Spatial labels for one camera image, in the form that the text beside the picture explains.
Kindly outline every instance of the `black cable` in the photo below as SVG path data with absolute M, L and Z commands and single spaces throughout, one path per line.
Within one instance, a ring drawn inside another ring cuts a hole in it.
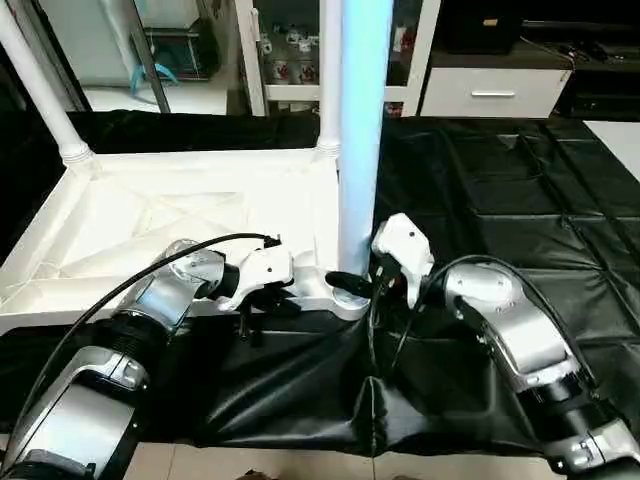
M 149 265 L 147 268 L 140 270 L 138 273 L 130 277 L 128 280 L 125 280 L 116 288 L 111 290 L 104 297 L 98 300 L 91 308 L 89 308 L 86 312 L 84 312 L 80 316 L 80 318 L 78 318 L 78 320 L 75 321 L 75 323 L 71 326 L 71 328 L 69 328 L 67 333 L 64 334 L 62 339 L 58 342 L 56 347 L 53 349 L 53 352 L 51 352 L 51 355 L 49 355 L 49 358 L 47 359 L 44 366 L 42 367 L 42 370 L 40 370 L 40 373 L 38 374 L 36 381 L 33 383 L 33 386 L 31 387 L 31 390 L 27 395 L 27 399 L 25 400 L 24 404 L 22 405 L 22 408 L 20 409 L 20 413 L 18 414 L 18 418 L 13 427 L 13 431 L 11 432 L 11 435 L 9 437 L 9 441 L 11 441 L 11 437 L 13 437 L 14 434 L 16 433 L 16 429 L 18 425 L 20 425 L 20 423 L 24 419 L 24 416 L 27 414 L 27 412 L 31 408 L 33 401 L 35 399 L 35 396 L 47 376 L 47 372 L 51 369 L 51 366 L 53 365 L 54 360 L 62 351 L 62 347 L 65 345 L 65 343 L 67 343 L 67 341 L 69 341 L 69 339 L 78 331 L 78 329 L 81 326 L 87 323 L 87 321 L 89 321 L 91 317 L 93 317 L 96 313 L 98 313 L 107 303 L 109 303 L 111 300 L 113 300 L 115 297 L 120 295 L 122 292 L 124 292 L 128 288 L 132 287 L 139 280 L 142 280 L 147 275 L 155 272 L 156 270 L 166 265 L 169 265 L 171 262 L 174 262 L 182 257 L 186 257 L 187 255 L 192 254 L 193 252 L 197 252 L 198 250 L 210 247 L 211 245 L 215 245 L 217 243 L 228 242 L 230 240 L 238 240 L 238 239 L 244 239 L 244 238 L 255 238 L 255 239 L 264 240 L 264 241 L 274 240 L 268 235 L 262 235 L 259 233 L 232 233 L 230 235 L 223 235 L 221 237 L 213 238 L 213 239 L 198 243 L 196 245 L 192 245 L 191 247 L 185 248 L 184 250 L 181 250 L 178 253 L 174 253 L 173 255 L 163 258 L 162 260 L 158 260 L 157 262 Z
M 402 336 L 400 337 L 400 341 L 398 342 L 398 347 L 396 348 L 396 353 L 395 353 L 395 355 L 393 357 L 393 362 L 391 363 L 390 372 L 393 372 L 393 370 L 395 369 L 395 367 L 396 367 L 396 365 L 398 363 L 398 360 L 400 358 L 400 353 L 402 352 L 402 349 L 404 348 L 404 345 L 405 345 L 405 343 L 407 341 L 407 337 L 409 335 L 409 332 L 411 331 L 411 327 L 413 326 L 413 322 L 415 321 L 416 317 L 418 316 L 420 307 L 423 304 L 426 295 L 429 293 L 429 290 L 431 290 L 433 285 L 438 280 L 440 280 L 440 277 L 442 277 L 449 269 L 451 269 L 451 268 L 455 267 L 456 265 L 458 265 L 460 263 L 463 263 L 463 262 L 471 262 L 471 263 L 492 262 L 492 263 L 497 263 L 498 265 L 508 269 L 511 273 L 513 273 L 516 277 L 518 277 L 518 279 L 529 290 L 531 290 L 533 292 L 533 294 L 538 298 L 538 301 L 542 304 L 544 309 L 547 311 L 547 314 L 549 314 L 549 316 L 553 320 L 553 322 L 556 325 L 556 327 L 558 329 L 560 329 L 560 332 L 561 332 L 562 336 L 564 337 L 565 341 L 569 344 L 569 347 L 571 348 L 573 354 L 576 356 L 576 358 L 580 362 L 582 368 L 585 370 L 585 372 L 587 374 L 587 380 L 589 381 L 591 386 L 595 386 L 595 377 L 593 375 L 591 367 L 589 367 L 589 364 L 587 363 L 586 359 L 584 358 L 584 355 L 582 354 L 582 351 L 578 347 L 577 343 L 573 340 L 573 337 L 571 335 L 569 335 L 569 332 L 567 331 L 567 329 L 566 329 L 566 327 L 564 325 L 564 321 L 562 320 L 562 317 L 560 316 L 560 313 L 558 313 L 558 310 L 556 310 L 556 308 L 549 302 L 547 297 L 544 296 L 544 294 L 540 291 L 540 289 L 535 286 L 535 284 L 529 279 L 529 277 L 527 277 L 524 273 L 522 273 L 520 270 L 518 270 L 516 267 L 514 267 L 510 263 L 505 262 L 504 260 L 502 260 L 500 258 L 493 257 L 491 255 L 465 255 L 463 257 L 456 258 L 455 260 L 452 260 L 451 262 L 447 263 L 443 267 L 439 268 L 435 273 L 432 273 L 431 275 L 429 275 L 429 277 L 427 278 L 427 281 L 422 286 L 422 289 L 420 291 L 420 296 L 418 297 L 418 300 L 417 300 L 416 304 L 414 305 L 414 307 L 413 307 L 413 309 L 411 311 L 411 316 L 410 316 L 409 320 L 407 321 L 407 325 L 406 325 L 404 331 L 402 332 Z
M 375 333 L 374 329 L 377 327 L 378 323 L 378 302 L 380 301 L 380 297 L 382 297 L 383 292 L 386 290 L 387 284 L 380 282 L 377 288 L 373 292 L 373 296 L 371 297 L 371 306 L 369 307 L 369 312 L 367 315 L 367 341 L 369 344 L 369 356 L 371 358 L 371 363 L 373 364 L 374 371 L 376 375 L 378 374 L 378 359 L 376 356 L 376 345 L 375 345 Z

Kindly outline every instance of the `silver robot arm segment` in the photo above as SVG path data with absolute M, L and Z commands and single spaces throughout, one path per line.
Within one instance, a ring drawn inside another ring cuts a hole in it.
M 195 243 L 174 242 L 160 258 Z M 251 252 L 239 267 L 199 250 L 140 280 L 110 318 L 96 322 L 94 345 L 75 353 L 16 426 L 0 478 L 122 478 L 144 419 L 144 393 L 193 300 L 209 297 L 230 312 L 249 293 L 291 277 L 291 256 L 277 245 Z
M 513 272 L 460 264 L 443 287 L 447 308 L 488 347 L 555 472 L 579 474 L 621 459 L 640 466 L 626 423 L 593 390 L 559 328 Z

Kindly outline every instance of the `floor tile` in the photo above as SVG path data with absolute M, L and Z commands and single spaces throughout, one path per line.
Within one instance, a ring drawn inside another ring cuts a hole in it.
M 139 444 L 124 480 L 166 480 L 175 449 L 171 443 Z
M 557 480 L 539 458 L 495 457 L 488 455 L 443 455 L 419 457 L 385 453 L 375 459 L 377 480 L 405 476 L 418 480 Z
M 169 480 L 234 480 L 249 470 L 279 480 L 370 480 L 371 460 L 335 452 L 176 447 Z

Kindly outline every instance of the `shelf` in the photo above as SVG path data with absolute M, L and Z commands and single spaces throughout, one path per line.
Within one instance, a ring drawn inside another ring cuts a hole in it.
M 541 47 L 518 41 L 508 55 L 453 54 L 434 45 L 431 51 L 434 68 L 504 68 L 532 70 L 571 70 L 569 59 L 554 55 Z
M 277 102 L 313 102 L 320 100 L 320 85 L 266 85 L 267 99 Z M 384 90 L 386 102 L 404 102 L 407 87 L 388 86 Z

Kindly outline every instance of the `black shelf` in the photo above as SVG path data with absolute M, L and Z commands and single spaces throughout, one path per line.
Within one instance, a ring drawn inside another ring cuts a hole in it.
M 571 70 L 568 58 L 545 51 L 525 41 L 518 41 L 507 55 L 452 54 L 441 46 L 431 51 L 433 68 L 515 68 L 536 70 Z

